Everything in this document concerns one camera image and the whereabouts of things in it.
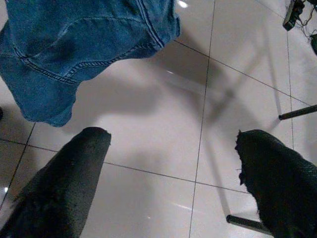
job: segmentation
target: floor tile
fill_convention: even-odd
[[[307,19],[309,9],[303,20]],[[308,31],[313,32],[317,24],[317,15],[313,15],[311,25],[308,24]],[[292,96],[311,105],[317,104],[317,56],[315,55],[310,43],[298,28],[293,28],[288,33],[289,45],[289,64],[290,64],[290,81]]]
[[[214,0],[177,0],[182,34],[177,41],[209,56]]]
[[[211,57],[287,94],[289,68],[283,18],[255,0],[217,0]]]
[[[210,62],[198,181],[245,191],[239,186],[238,130],[262,129],[292,148],[290,97],[214,60]]]
[[[32,179],[36,172],[44,167],[54,155],[55,152],[32,147],[26,148],[0,210],[0,229],[9,219],[15,208],[16,203],[14,203],[14,199],[16,196]]]
[[[0,204],[7,193],[23,149],[24,145],[0,141]]]
[[[251,195],[198,184],[190,238],[271,238],[227,223],[229,214],[259,220],[256,202]]]
[[[3,118],[0,121],[0,139],[26,143],[33,123],[27,121],[20,108],[15,103],[13,96],[0,77],[0,107]]]
[[[290,0],[256,0],[259,3],[263,4],[267,8],[274,11],[276,14],[282,16],[283,18],[286,16],[286,8],[290,4]]]
[[[6,13],[5,2],[0,1],[0,30],[3,28],[7,20],[8,20],[8,15]]]
[[[188,237],[194,183],[105,164],[81,238]]]
[[[307,107],[306,104],[292,99],[292,109]],[[294,150],[306,160],[317,166],[317,113],[293,118]]]
[[[30,144],[59,150],[88,126],[112,134],[106,160],[195,179],[208,58],[172,43],[154,58],[124,60],[82,83],[71,121],[37,123]]]

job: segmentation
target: chair leg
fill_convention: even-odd
[[[261,232],[263,234],[272,235],[271,232],[261,222],[256,222],[233,215],[227,216],[227,222],[253,231]]]
[[[290,118],[298,117],[298,116],[309,114],[309,113],[315,113],[315,112],[317,112],[317,105],[299,109],[290,113],[285,113],[285,114],[279,115],[278,118],[280,120],[285,120],[285,119],[290,119]]]

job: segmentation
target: blue denim fabric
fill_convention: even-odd
[[[0,75],[24,117],[63,126],[79,84],[179,36],[174,0],[6,0]]]

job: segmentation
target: seam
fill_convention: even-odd
[[[158,34],[155,31],[155,28],[153,27],[150,18],[149,18],[149,14],[148,11],[144,5],[143,0],[138,0],[138,4],[139,4],[139,8],[140,8],[140,12],[142,14],[142,16],[145,19],[145,23],[148,26],[149,30],[150,30],[150,35],[152,36],[152,38],[158,43],[158,45],[163,48],[164,47],[164,43],[161,41],[161,39],[159,38]]]
[[[14,49],[15,49],[16,54],[19,56],[19,59],[22,62],[24,62],[28,67],[32,68],[33,70],[43,74],[44,76],[49,77],[51,79],[54,79],[54,80],[56,80],[58,82],[69,84],[69,85],[73,85],[73,84],[77,83],[75,81],[72,81],[72,80],[69,80],[69,79],[65,79],[65,78],[63,78],[63,77],[61,77],[61,76],[59,76],[59,75],[57,75],[55,73],[49,72],[46,69],[43,69],[43,68],[37,66],[36,64],[31,62],[28,58],[23,57],[21,55],[21,53],[16,48],[14,48]]]
[[[83,68],[94,68],[94,67],[101,67],[101,66],[108,66],[118,60],[121,60],[123,58],[125,58],[126,56],[128,56],[131,52],[137,50],[137,49],[148,49],[149,47],[152,47],[153,45],[151,43],[147,43],[147,44],[140,44],[140,45],[136,45],[135,47],[131,48],[130,50],[124,52],[123,54],[112,58],[110,60],[107,61],[84,61],[81,63],[76,64],[63,78],[66,80],[70,80],[70,78],[79,70],[83,69]]]
[[[9,56],[9,55],[2,55],[2,54],[0,54],[0,56],[10,57],[10,58],[16,58],[16,59],[18,59],[18,57],[16,57],[16,56]]]
[[[29,55],[27,56],[28,58],[29,57],[36,57],[38,56],[39,54],[41,54],[43,51],[49,49],[50,47],[54,46],[69,30],[70,27],[72,27],[73,25],[75,25],[76,23],[79,23],[80,21],[86,21],[86,20],[102,20],[102,19],[105,19],[105,20],[127,20],[127,21],[134,21],[134,22],[137,22],[137,23],[142,23],[144,24],[144,22],[142,21],[139,21],[139,20],[136,20],[136,19],[132,19],[132,18],[126,18],[126,17],[113,17],[113,16],[93,16],[93,17],[81,17],[81,18],[78,18],[76,20],[74,20],[73,22],[67,24],[64,29],[58,33],[58,37],[57,39],[52,42],[49,46],[41,49],[38,53],[36,53],[35,55]]]

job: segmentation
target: white tile floor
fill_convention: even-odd
[[[112,142],[82,238],[268,237],[225,216],[256,216],[239,186],[239,129],[264,129],[317,164],[317,114],[277,120],[317,103],[317,58],[283,29],[285,2],[177,1],[183,35],[82,83],[62,128],[23,119],[0,80],[0,217],[61,146],[100,126]],[[0,0],[0,28],[5,20]]]

